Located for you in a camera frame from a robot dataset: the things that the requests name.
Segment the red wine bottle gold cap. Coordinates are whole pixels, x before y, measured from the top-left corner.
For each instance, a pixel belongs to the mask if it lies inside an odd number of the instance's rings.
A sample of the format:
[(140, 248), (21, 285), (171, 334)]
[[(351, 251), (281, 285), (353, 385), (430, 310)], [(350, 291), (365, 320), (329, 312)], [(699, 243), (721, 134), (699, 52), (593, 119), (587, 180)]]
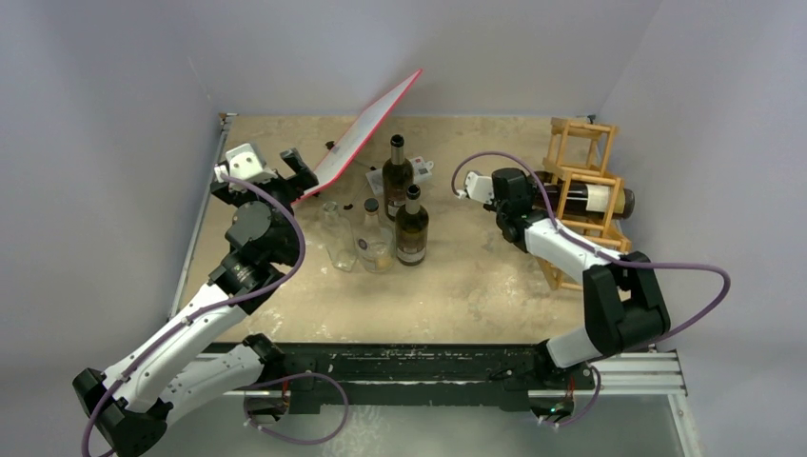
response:
[[(555, 213), (561, 201), (563, 182), (558, 184), (544, 183), (552, 210)], [(606, 185), (588, 184), (573, 181), (566, 197), (563, 215), (604, 217), (609, 208), (613, 188)], [(612, 213), (613, 219), (629, 218), (635, 209), (636, 197), (631, 189), (620, 189)]]

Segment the green wine bottle bottom row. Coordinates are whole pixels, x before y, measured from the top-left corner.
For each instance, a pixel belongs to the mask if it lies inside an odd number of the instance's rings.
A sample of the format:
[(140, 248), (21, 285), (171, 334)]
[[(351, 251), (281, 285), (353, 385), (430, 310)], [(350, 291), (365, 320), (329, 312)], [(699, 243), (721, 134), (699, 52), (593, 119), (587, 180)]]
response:
[(395, 216), (396, 255), (405, 266), (417, 266), (426, 256), (429, 214), (421, 202), (419, 185), (405, 191), (403, 206)]

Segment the clear white-label wine bottle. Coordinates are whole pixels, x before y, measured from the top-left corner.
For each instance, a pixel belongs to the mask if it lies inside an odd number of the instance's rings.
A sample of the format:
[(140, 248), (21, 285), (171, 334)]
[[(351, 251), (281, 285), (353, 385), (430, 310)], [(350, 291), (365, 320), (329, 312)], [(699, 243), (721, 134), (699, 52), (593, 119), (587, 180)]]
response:
[(381, 273), (389, 270), (395, 260), (394, 236), (379, 217), (377, 199), (364, 201), (364, 219), (354, 231), (358, 259), (365, 270)]

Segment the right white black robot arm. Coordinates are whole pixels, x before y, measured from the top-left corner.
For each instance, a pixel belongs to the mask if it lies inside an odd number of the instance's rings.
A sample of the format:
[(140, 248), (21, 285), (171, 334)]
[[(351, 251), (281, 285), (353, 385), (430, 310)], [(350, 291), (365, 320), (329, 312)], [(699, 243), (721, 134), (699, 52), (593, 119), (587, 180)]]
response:
[(539, 344), (534, 373), (546, 387), (567, 380), (572, 367), (624, 352), (671, 327), (656, 274), (638, 252), (622, 255), (570, 232), (535, 207), (537, 187), (515, 168), (492, 174), (491, 204), (503, 238), (542, 259), (582, 287), (583, 323)]

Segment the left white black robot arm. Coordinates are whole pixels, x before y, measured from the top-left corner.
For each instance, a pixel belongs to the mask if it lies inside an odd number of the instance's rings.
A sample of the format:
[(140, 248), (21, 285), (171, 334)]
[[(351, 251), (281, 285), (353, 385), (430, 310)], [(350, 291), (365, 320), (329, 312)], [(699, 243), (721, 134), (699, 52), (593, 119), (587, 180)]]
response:
[(253, 335), (218, 358), (199, 354), (241, 323), (289, 280), (305, 259), (305, 238), (292, 204), (317, 177), (299, 151), (287, 149), (282, 176), (252, 144), (229, 150), (214, 169), (213, 196), (235, 213), (227, 254), (176, 315), (121, 361), (87, 368), (73, 380), (88, 415), (112, 454), (148, 452), (181, 418), (224, 393), (255, 384), (271, 389), (283, 380), (283, 354), (264, 335)]

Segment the wooden wine rack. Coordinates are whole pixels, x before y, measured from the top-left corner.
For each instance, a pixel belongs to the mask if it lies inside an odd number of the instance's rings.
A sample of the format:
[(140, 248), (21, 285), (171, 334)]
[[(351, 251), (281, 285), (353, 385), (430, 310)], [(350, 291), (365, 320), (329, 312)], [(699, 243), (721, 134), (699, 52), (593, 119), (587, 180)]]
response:
[[(563, 180), (558, 213), (560, 221), (584, 238), (620, 253), (628, 252), (632, 241), (623, 234), (619, 220), (612, 213), (620, 189), (627, 189), (624, 179), (608, 169), (614, 140), (620, 129), (615, 125), (590, 120), (558, 118), (550, 121), (548, 150), (542, 159), (543, 170)], [(569, 186), (573, 181), (606, 185), (614, 190), (604, 217), (563, 215)]]

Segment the empty clear glass bottle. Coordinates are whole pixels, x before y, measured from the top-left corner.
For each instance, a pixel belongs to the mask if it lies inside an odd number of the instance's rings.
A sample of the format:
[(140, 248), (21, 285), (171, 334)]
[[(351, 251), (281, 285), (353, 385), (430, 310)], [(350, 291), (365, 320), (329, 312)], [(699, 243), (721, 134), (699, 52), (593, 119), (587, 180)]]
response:
[(325, 202), (322, 211), (325, 247), (330, 262), (336, 269), (351, 272), (358, 257), (350, 222), (340, 213), (340, 207), (336, 202)]

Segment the pink framed whiteboard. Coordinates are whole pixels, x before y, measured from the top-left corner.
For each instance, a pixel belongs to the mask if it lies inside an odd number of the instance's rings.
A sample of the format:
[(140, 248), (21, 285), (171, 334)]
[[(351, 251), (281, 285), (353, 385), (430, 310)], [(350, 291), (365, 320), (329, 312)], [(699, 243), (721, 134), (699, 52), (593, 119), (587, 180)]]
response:
[(417, 69), (394, 88), (368, 105), (359, 114), (347, 131), (334, 143), (334, 146), (327, 151), (323, 159), (314, 168), (313, 171), (319, 180), (319, 184), (308, 189), (298, 199), (299, 202), (322, 192), (345, 172), (348, 165), (361, 151), (389, 112), (396, 107), (422, 73), (423, 69)]

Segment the aluminium table edge rail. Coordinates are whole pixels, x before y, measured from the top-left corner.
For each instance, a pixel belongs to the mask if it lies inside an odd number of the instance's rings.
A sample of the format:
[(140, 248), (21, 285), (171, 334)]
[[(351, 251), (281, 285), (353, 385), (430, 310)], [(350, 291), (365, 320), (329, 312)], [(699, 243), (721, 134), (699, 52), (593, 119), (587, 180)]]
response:
[(209, 169), (208, 169), (207, 177), (206, 177), (206, 179), (204, 181), (204, 184), (203, 184), (203, 194), (202, 194), (201, 204), (200, 204), (200, 206), (198, 208), (198, 211), (197, 211), (197, 214), (196, 214), (195, 223), (194, 223), (194, 226), (192, 228), (192, 232), (190, 234), (189, 242), (188, 242), (188, 245), (187, 245), (186, 255), (185, 255), (183, 264), (181, 265), (177, 287), (175, 289), (173, 299), (172, 299), (170, 307), (168, 309), (167, 320), (170, 320), (174, 315), (177, 314), (177, 312), (178, 312), (178, 310), (179, 310), (179, 308), (180, 308), (180, 306), (182, 304), (182, 296), (183, 296), (183, 292), (185, 291), (185, 288), (187, 286), (187, 278), (188, 278), (188, 273), (189, 273), (189, 270), (190, 270), (190, 264), (191, 264), (192, 259), (193, 259), (193, 253), (194, 253), (194, 251), (196, 249), (197, 242), (198, 242), (198, 239), (199, 239), (199, 234), (200, 234), (200, 231), (201, 231), (201, 227), (202, 227), (202, 224), (204, 222), (204, 218), (205, 218), (205, 215), (206, 215), (206, 212), (207, 212), (207, 205), (208, 205), (209, 198), (210, 198), (209, 186), (210, 186), (210, 183), (213, 181), (213, 178), (215, 177), (215, 170), (214, 169), (217, 167), (219, 162), (222, 160), (222, 156), (223, 156), (224, 151), (225, 151), (226, 140), (227, 140), (227, 138), (229, 136), (229, 133), (231, 131), (232, 124), (233, 124), (233, 122), (234, 122), (234, 120), (235, 120), (235, 118), (237, 116), (238, 116), (238, 113), (235, 113), (235, 112), (221, 112), (220, 113), (220, 127), (221, 128), (220, 128), (220, 131), (219, 131), (217, 144), (216, 144), (216, 147), (215, 147), (215, 150), (214, 150), (213, 158), (211, 159), (211, 162), (209, 163)]

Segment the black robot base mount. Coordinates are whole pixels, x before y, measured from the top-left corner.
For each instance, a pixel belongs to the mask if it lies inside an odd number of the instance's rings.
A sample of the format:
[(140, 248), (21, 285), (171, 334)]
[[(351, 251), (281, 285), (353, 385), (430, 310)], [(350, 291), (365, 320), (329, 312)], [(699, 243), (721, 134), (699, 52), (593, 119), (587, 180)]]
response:
[(279, 343), (246, 387), (284, 392), (293, 414), (347, 401), (568, 416), (596, 384), (592, 368), (551, 368), (535, 345)]

